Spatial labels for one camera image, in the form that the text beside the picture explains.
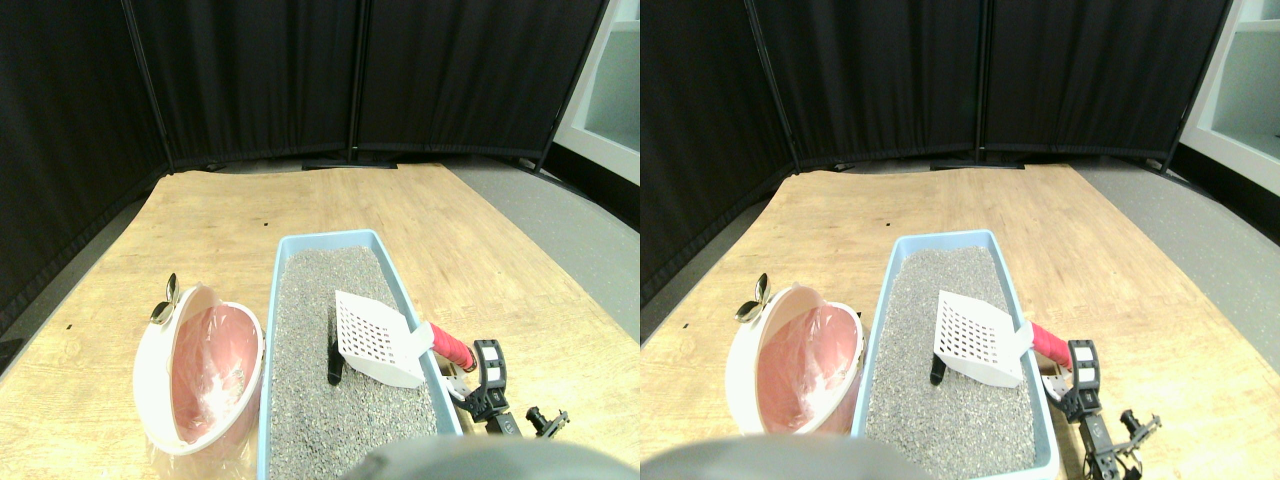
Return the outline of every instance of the red scoop handle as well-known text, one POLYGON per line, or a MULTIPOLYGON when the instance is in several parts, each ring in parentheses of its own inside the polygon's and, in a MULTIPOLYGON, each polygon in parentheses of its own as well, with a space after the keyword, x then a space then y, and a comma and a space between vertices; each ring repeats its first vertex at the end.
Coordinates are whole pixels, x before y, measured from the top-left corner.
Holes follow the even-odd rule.
POLYGON ((435 353, 439 353, 442 357, 457 364, 463 371, 475 370, 476 358, 471 355, 471 349, 467 348, 465 343, 453 338, 453 335, 442 330, 435 324, 431 324, 431 333, 435 334, 435 353))
POLYGON ((1037 353, 1043 355, 1061 365, 1062 367, 1071 370, 1071 349, 1068 348, 1066 342, 1057 335, 1048 333, 1048 330, 1042 329, 1039 325, 1032 324, 1032 348, 1037 353))

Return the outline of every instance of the wooden table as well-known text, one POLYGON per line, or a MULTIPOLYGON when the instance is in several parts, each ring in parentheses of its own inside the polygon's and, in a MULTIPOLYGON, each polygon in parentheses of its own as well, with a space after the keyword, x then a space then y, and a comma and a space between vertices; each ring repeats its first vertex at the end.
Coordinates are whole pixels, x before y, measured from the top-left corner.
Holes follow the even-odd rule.
MULTIPOLYGON (((733 311, 760 273, 817 288, 868 329, 897 237, 996 233, 1027 320, 1093 339, 1103 416, 1164 428, 1143 447, 1151 479, 1280 477, 1280 376, 1133 223, 1065 165, 900 175, 808 173, 760 218, 640 352, 641 454, 736 435, 724 402, 733 311)), ((1075 426, 1055 411, 1064 475, 1080 476, 1075 426)))
POLYGON ((639 463, 635 342, 457 177, 416 165, 160 180, 0 381, 0 477, 154 477, 133 357, 169 274, 265 321, 280 237, 358 228, 381 237, 424 320, 502 342, 517 417, 566 410, 557 442, 639 463))

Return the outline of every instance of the litter scoop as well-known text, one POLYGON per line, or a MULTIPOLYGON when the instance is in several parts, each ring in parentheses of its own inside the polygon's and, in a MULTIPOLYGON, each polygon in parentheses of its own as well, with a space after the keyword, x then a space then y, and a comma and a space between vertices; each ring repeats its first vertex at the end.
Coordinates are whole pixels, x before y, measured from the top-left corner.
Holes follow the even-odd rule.
POLYGON ((357 371, 392 387, 426 381, 420 358, 433 348, 463 370, 475 369, 471 351, 438 326, 422 321, 408 332, 404 315, 387 305, 337 291, 338 351, 357 371))
POLYGON ((991 303, 938 292, 933 353, 974 380, 1005 388, 1021 384, 1019 358, 1032 348, 1033 335, 1029 323, 1014 330, 1012 317, 991 303))

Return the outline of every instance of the blue litter box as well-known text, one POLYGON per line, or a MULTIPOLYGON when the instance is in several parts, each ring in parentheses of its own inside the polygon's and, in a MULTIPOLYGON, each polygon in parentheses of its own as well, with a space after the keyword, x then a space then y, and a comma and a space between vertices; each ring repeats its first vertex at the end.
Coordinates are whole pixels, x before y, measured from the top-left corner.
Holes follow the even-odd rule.
MULTIPOLYGON (((893 279, 902 268, 902 261, 911 253, 920 250, 955 250, 964 247, 983 247, 991 251, 991 257, 996 260, 996 275, 1000 276, 1000 287, 1005 291, 1010 316, 1014 317, 1014 329, 1019 329, 1025 323, 1023 308, 1018 305, 1018 294, 1014 292, 1014 283, 1009 279, 1009 268, 1005 266, 1005 257, 1000 253, 1000 244, 996 243, 996 234, 991 230, 968 230, 931 233, 924 236, 901 237, 893 243, 893 253, 888 257, 888 269, 884 271, 884 285, 881 288, 879 301, 876 303, 876 323, 872 325, 872 334, 867 342, 867 361, 863 365, 863 380, 858 389, 858 406, 854 411, 854 425, 850 431, 852 436, 863 436, 867 429, 867 403, 872 392, 872 383, 876 381, 876 353, 879 351, 879 334, 884 328, 884 311, 888 307, 888 293, 893 291, 893 279)), ((1036 436, 1036 462, 1027 470, 986 476, 983 479, 1053 479, 1059 471, 1057 438, 1053 435, 1053 421, 1050 419, 1048 402, 1044 398, 1044 389, 1039 385, 1039 369, 1036 366, 1036 353, 1030 349, 1023 355, 1023 374, 1032 388, 1027 398, 1032 404, 1032 419, 1036 436)))
MULTIPOLYGON (((271 307, 266 317, 266 369, 262 372, 262 403, 257 417, 257 477, 266 480, 268 462, 271 458, 271 352, 275 339, 275 294, 280 285, 280 275, 284 274, 284 264, 294 253, 303 250, 338 250, 346 247, 369 247, 378 257, 383 268, 383 276, 392 288, 396 297, 396 307, 404 314, 410 332, 417 329, 417 314, 413 311, 413 302, 410 302, 408 293, 404 292, 404 283, 401 282, 392 259, 387 256, 387 247, 378 238, 374 230, 347 230, 312 233, 305 236, 289 236, 280 238, 280 246, 275 251, 275 274, 271 276, 271 307)), ((449 394, 444 392, 444 378, 440 376, 440 366, 435 362, 435 355, 424 355, 422 372, 426 372, 426 384, 431 392, 431 406, 435 408, 436 435, 462 435, 462 425, 458 424, 458 413, 453 410, 449 394)))

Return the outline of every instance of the gray floor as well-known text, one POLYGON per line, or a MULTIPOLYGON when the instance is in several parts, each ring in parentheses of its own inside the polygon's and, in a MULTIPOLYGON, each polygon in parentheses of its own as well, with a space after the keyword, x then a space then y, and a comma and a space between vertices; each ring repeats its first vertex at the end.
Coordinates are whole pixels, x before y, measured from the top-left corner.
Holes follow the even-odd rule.
MULTIPOLYGON (((485 157, 442 161, 525 232, 570 274, 627 334, 640 342, 640 234, 599 205, 549 175, 531 175, 485 157)), ((298 160, 251 160, 229 164, 220 173, 300 172, 298 160)), ((120 237, 142 209, 134 202, 63 269, 0 340, 31 338, 63 298, 120 237)))
MULTIPOLYGON (((1073 168, 1120 209, 1280 371, 1280 246, 1221 204, 1178 182, 1106 157, 1070 160, 1073 168)), ((928 172, 929 161, 863 164, 847 173, 928 172)), ((739 215, 644 308, 641 342, 764 210, 739 215)))

